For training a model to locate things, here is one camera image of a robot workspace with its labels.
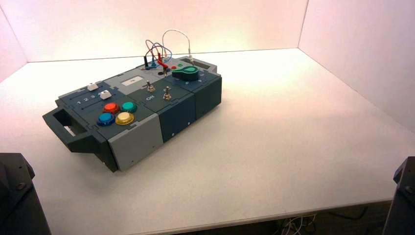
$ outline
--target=green knob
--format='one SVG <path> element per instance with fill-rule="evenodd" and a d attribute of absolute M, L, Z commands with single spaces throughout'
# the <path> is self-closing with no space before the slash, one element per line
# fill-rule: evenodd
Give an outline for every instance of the green knob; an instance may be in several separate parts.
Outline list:
<path fill-rule="evenodd" d="M 181 69 L 173 70 L 172 75 L 180 80 L 190 82 L 199 80 L 199 69 L 195 66 L 186 66 Z"/>

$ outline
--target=small green button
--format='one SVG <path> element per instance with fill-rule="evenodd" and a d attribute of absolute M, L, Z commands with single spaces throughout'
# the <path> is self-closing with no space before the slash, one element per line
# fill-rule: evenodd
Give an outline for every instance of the small green button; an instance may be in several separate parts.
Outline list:
<path fill-rule="evenodd" d="M 123 112 L 134 113 L 137 110 L 137 105 L 133 102 L 125 102 L 122 104 L 121 109 Z"/>

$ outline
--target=tabletop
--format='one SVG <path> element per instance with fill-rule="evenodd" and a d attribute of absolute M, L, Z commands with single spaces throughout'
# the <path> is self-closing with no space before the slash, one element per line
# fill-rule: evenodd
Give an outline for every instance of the tabletop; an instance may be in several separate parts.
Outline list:
<path fill-rule="evenodd" d="M 414 133 L 302 51 L 193 57 L 218 66 L 222 103 L 126 172 L 71 153 L 42 115 L 142 58 L 29 63 L 0 83 L 0 152 L 33 166 L 53 234 L 168 234 L 392 199 Z"/>

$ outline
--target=cable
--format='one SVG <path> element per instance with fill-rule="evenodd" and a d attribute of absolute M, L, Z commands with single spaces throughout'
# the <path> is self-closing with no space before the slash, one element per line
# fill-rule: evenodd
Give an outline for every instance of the cable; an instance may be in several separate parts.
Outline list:
<path fill-rule="evenodd" d="M 158 66 L 160 66 L 160 64 L 158 64 L 158 65 L 156 65 L 156 66 L 148 66 L 148 63 L 147 63 L 147 54 L 149 53 L 149 52 L 152 52 L 153 53 L 153 49 L 154 48 L 158 48 L 158 47 L 161 47 L 161 50 L 163 51 L 163 49 L 164 50 L 168 50 L 169 52 L 170 52 L 170 58 L 168 58 L 167 60 L 165 60 L 164 62 L 168 62 L 168 61 L 170 61 L 171 60 L 171 58 L 172 58 L 172 56 L 173 56 L 173 53 L 168 49 L 168 48 L 166 48 L 166 47 L 163 47 L 160 43 L 157 43 L 157 42 L 155 42 L 155 43 L 153 43 L 153 46 L 146 52 L 146 54 L 144 55 L 144 64 L 145 64 L 145 70 L 150 70 L 150 69 L 154 69 L 154 68 L 157 68 Z"/>
<path fill-rule="evenodd" d="M 150 47 L 148 46 L 147 42 L 150 42 L 152 46 L 154 46 L 154 43 L 151 40 L 148 40 L 148 39 L 145 40 L 145 45 L 147 46 L 147 49 L 151 50 L 151 55 L 153 56 L 153 59 L 155 59 L 155 56 L 153 54 L 153 48 L 150 49 Z"/>
<path fill-rule="evenodd" d="M 297 231 L 293 235 L 300 234 L 301 227 L 302 227 L 302 217 L 301 217 L 300 226 L 299 226 L 299 228 L 297 229 Z"/>
<path fill-rule="evenodd" d="M 181 32 L 180 30 L 173 29 L 173 28 L 166 30 L 166 32 L 164 32 L 163 36 L 161 37 L 161 43 L 163 44 L 163 46 L 164 46 L 164 36 L 169 31 L 175 31 L 175 32 L 181 33 L 181 34 L 183 34 L 187 38 L 187 42 L 189 43 L 189 48 L 188 48 L 189 58 L 190 58 L 191 63 L 194 65 L 193 57 L 192 57 L 192 54 L 190 52 L 190 39 L 189 39 L 189 37 L 185 33 Z"/>
<path fill-rule="evenodd" d="M 333 215 L 333 216 L 337 216 L 337 217 L 343 218 L 343 219 L 359 220 L 359 219 L 361 219 L 366 214 L 366 211 L 368 210 L 368 208 L 369 207 L 364 207 L 363 210 L 362 210 L 362 212 L 360 213 L 360 215 L 358 217 L 350 217 L 350 216 L 346 216 L 346 215 L 342 215 L 342 214 L 337 214 L 337 213 L 334 213 L 334 212 L 329 212 L 329 214 L 330 215 Z"/>
<path fill-rule="evenodd" d="M 297 217 L 294 217 L 294 218 L 290 219 L 285 225 L 284 225 L 285 220 L 283 220 L 283 222 L 281 224 L 281 226 L 283 226 L 283 227 L 282 227 L 282 230 L 281 230 L 280 234 L 284 235 L 285 229 L 288 229 L 287 232 L 285 233 L 285 235 L 288 235 L 290 231 L 294 232 L 293 235 L 301 235 L 301 229 L 302 228 L 307 228 L 311 224 L 313 225 L 314 230 L 311 231 L 311 232 L 305 230 L 305 232 L 308 233 L 308 234 L 310 234 L 310 233 L 313 234 L 313 233 L 316 232 L 316 226 L 314 224 L 314 221 L 316 220 L 316 217 L 317 217 L 317 214 L 311 214 L 311 215 L 306 215 L 306 216 L 297 216 Z M 299 226 L 297 226 L 297 224 L 296 224 L 297 219 L 301 219 Z M 278 234 L 280 229 L 281 228 L 279 228 L 273 235 Z"/>

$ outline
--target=white cable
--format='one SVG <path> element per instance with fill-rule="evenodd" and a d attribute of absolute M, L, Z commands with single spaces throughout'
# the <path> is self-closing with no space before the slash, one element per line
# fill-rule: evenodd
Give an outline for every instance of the white cable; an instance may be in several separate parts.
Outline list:
<path fill-rule="evenodd" d="M 311 222 L 308 223 L 307 226 L 309 226 L 310 224 L 312 224 L 316 220 L 316 216 L 317 216 L 317 214 L 314 214 L 313 220 L 311 220 Z"/>
<path fill-rule="evenodd" d="M 287 232 L 285 233 L 285 235 L 288 235 L 288 233 L 290 232 L 290 229 L 291 229 L 291 223 L 289 223 L 289 224 L 288 224 L 288 230 L 287 230 Z"/>
<path fill-rule="evenodd" d="M 302 217 L 301 217 L 300 226 L 299 226 L 299 228 L 297 229 L 297 231 L 293 235 L 299 234 L 300 233 L 300 230 L 301 230 L 301 227 L 302 227 Z"/>
<path fill-rule="evenodd" d="M 180 30 L 178 30 L 178 29 L 173 29 L 173 28 L 166 30 L 166 32 L 164 32 L 163 36 L 161 37 L 161 43 L 163 44 L 163 46 L 164 46 L 164 36 L 165 36 L 165 35 L 166 35 L 166 33 L 167 33 L 167 32 L 169 32 L 169 31 L 175 31 L 175 32 L 181 33 L 181 34 L 183 34 L 183 35 L 187 38 L 187 42 L 189 43 L 189 48 L 188 48 L 188 51 L 189 51 L 189 58 L 190 58 L 190 61 L 192 62 L 192 64 L 194 65 L 194 63 L 193 63 L 193 57 L 192 57 L 192 54 L 191 54 L 191 52 L 190 52 L 190 39 L 189 39 L 189 37 L 188 37 L 185 33 L 181 32 L 181 31 L 180 31 Z M 163 52 L 164 52 L 164 54 L 167 54 L 167 52 L 166 52 L 166 50 L 165 50 L 165 49 L 164 49 L 164 50 L 162 50 L 162 51 L 161 51 L 161 56 L 162 56 L 162 57 L 163 57 Z"/>
<path fill-rule="evenodd" d="M 303 225 L 303 218 L 304 217 L 312 217 L 313 216 L 313 220 L 311 222 L 309 222 L 307 225 Z M 315 220 L 316 220 L 316 216 L 317 214 L 311 214 L 311 215 L 306 215 L 306 216 L 297 216 L 293 219 L 290 219 L 288 221 L 288 223 L 285 224 L 285 226 L 283 227 L 283 229 L 281 230 L 281 235 L 284 233 L 285 228 L 287 228 L 288 226 L 288 231 L 285 233 L 285 235 L 288 235 L 288 233 L 290 232 L 291 226 L 293 226 L 296 229 L 296 232 L 293 235 L 301 235 L 300 230 L 303 226 L 309 226 L 310 224 L 312 224 Z M 293 221 L 295 221 L 296 219 L 301 218 L 301 223 L 300 226 L 297 228 L 295 223 L 293 223 Z"/>

